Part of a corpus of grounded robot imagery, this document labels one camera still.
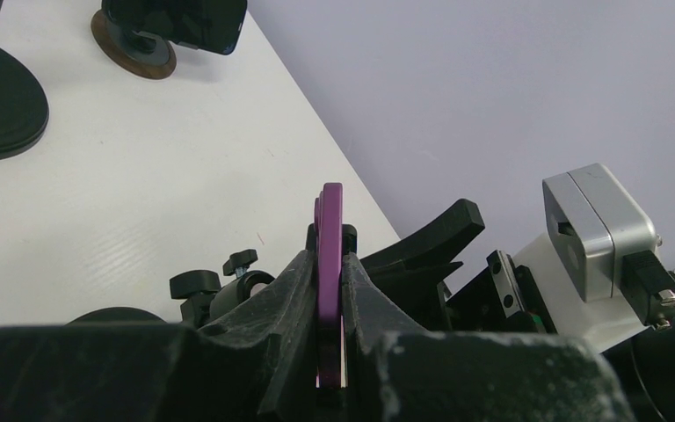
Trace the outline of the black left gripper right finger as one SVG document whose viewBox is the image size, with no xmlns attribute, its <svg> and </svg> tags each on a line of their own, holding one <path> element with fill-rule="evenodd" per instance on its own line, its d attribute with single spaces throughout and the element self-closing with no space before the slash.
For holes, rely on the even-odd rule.
<svg viewBox="0 0 675 422">
<path fill-rule="evenodd" d="M 342 268 L 351 421 L 631 421 L 606 359 L 578 338 L 428 331 Z"/>
</svg>

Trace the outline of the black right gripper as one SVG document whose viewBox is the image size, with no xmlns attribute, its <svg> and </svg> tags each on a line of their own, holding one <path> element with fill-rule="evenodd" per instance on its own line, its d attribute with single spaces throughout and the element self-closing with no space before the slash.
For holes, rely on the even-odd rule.
<svg viewBox="0 0 675 422">
<path fill-rule="evenodd" d="M 423 228 L 360 260 L 369 278 L 405 314 L 428 330 L 555 334 L 529 267 L 504 251 L 446 301 L 452 262 L 485 229 L 479 207 L 459 199 Z"/>
</svg>

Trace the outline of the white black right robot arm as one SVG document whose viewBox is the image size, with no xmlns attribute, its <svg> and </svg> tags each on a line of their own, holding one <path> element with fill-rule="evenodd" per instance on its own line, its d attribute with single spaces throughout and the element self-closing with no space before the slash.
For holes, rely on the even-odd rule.
<svg viewBox="0 0 675 422">
<path fill-rule="evenodd" d="M 450 294 L 456 256 L 483 231 L 477 205 L 456 201 L 425 227 L 362 259 L 376 287 L 439 340 L 410 339 L 392 359 L 401 414 L 412 421 L 675 421 L 675 318 L 620 338 L 584 332 L 584 314 L 554 247 L 539 238 L 501 251 Z"/>
</svg>

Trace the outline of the purple cased phone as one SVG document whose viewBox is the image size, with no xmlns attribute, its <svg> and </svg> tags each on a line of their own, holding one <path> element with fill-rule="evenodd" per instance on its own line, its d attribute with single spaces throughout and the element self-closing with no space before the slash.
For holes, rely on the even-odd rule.
<svg viewBox="0 0 675 422">
<path fill-rule="evenodd" d="M 338 389 L 341 363 L 343 186 L 326 183 L 315 201 L 317 371 L 322 389 Z"/>
</svg>

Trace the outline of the black ball-joint phone stand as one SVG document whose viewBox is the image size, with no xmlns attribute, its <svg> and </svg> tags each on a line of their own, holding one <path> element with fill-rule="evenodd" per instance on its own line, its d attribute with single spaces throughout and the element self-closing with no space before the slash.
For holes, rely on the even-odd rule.
<svg viewBox="0 0 675 422">
<path fill-rule="evenodd" d="M 357 230 L 343 225 L 343 252 L 357 251 Z M 261 270 L 250 270 L 258 260 L 257 251 L 247 249 L 233 253 L 222 266 L 225 276 L 235 278 L 221 285 L 219 274 L 211 270 L 191 270 L 170 279 L 170 295 L 180 300 L 182 322 L 200 328 L 222 317 L 242 302 L 271 284 L 275 277 Z M 69 324 L 162 323 L 163 319 L 143 309 L 111 307 L 84 314 Z"/>
</svg>

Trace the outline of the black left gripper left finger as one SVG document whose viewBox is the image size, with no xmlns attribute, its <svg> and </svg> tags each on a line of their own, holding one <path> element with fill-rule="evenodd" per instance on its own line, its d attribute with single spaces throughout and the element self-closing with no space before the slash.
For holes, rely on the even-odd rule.
<svg viewBox="0 0 675 422">
<path fill-rule="evenodd" d="M 0 327 L 0 421 L 309 421 L 315 256 L 196 330 L 185 324 Z"/>
</svg>

